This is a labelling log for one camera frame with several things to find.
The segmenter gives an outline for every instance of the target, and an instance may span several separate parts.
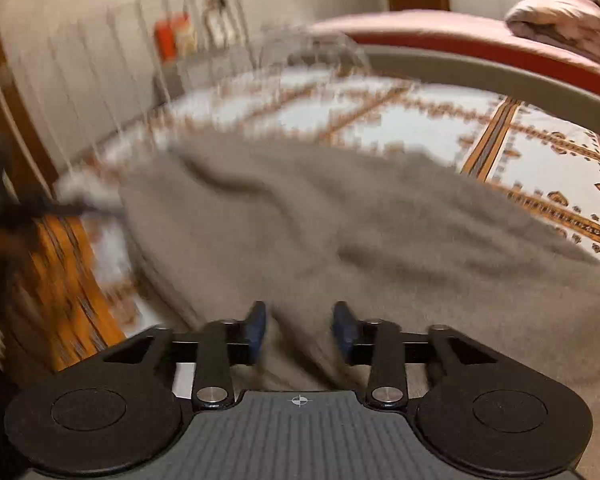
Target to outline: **pink bedding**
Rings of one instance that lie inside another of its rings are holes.
[[[555,46],[514,36],[504,22],[442,10],[344,16],[311,27],[344,32],[361,44],[410,46],[492,60],[600,95],[600,64]]]

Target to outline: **brown fabric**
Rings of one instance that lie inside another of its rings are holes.
[[[600,264],[499,193],[418,154],[201,134],[122,198],[142,268],[192,328],[272,308],[251,385],[349,386],[337,300],[404,330],[448,324],[584,397],[581,469],[600,480]]]

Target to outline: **silver screw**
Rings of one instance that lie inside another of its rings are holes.
[[[380,386],[373,390],[371,396],[378,402],[391,404],[392,402],[398,402],[404,397],[404,394],[398,388],[392,386]]]
[[[202,402],[208,402],[209,404],[217,404],[227,398],[227,392],[224,388],[218,386],[208,386],[198,390],[196,396]]]

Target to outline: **orange stripe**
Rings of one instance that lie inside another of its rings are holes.
[[[500,121],[500,117],[504,113],[504,110],[507,108],[507,106],[509,106],[510,102],[511,102],[511,98],[507,97],[506,99],[504,99],[502,104],[498,107],[498,109],[496,110],[496,113],[494,113],[493,117],[491,118],[491,121],[489,122],[489,126],[482,134],[482,137],[480,138],[480,142],[478,142],[477,146],[474,148],[471,155],[469,155],[469,158],[466,160],[466,162],[462,166],[462,170],[460,171],[460,173],[467,174],[471,171],[471,168],[474,166],[476,160],[478,160],[478,157],[482,153],[482,150],[484,149],[487,142],[489,142],[489,137],[491,137],[491,134],[493,133],[494,128]]]
[[[520,102],[520,101],[513,102],[511,110],[507,114],[504,124],[500,128],[500,131],[498,133],[498,138],[496,139],[493,147],[491,148],[491,151],[489,152],[489,156],[487,157],[487,160],[485,161],[484,166],[480,170],[480,173],[478,173],[478,180],[480,180],[482,182],[487,180],[487,176],[489,175],[489,172],[491,171],[491,168],[493,167],[493,162],[495,161],[496,157],[500,153],[500,148],[502,147],[502,143],[504,142],[504,139],[507,136],[507,132],[509,131],[509,126],[511,124],[511,121],[513,120],[513,117],[516,115],[518,108],[520,107],[521,104],[522,104],[522,102]]]

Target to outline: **patterned bed sheet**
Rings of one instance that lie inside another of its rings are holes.
[[[250,73],[195,91],[148,127],[137,124],[106,142],[98,156],[65,174],[61,199],[119,204],[130,168],[213,123],[249,137],[293,138],[385,156],[421,150],[440,164],[503,192],[600,260],[600,136],[531,104],[475,89],[330,70],[287,68]],[[122,226],[85,216],[94,275],[126,304],[127,335],[157,323],[178,326],[136,292]]]

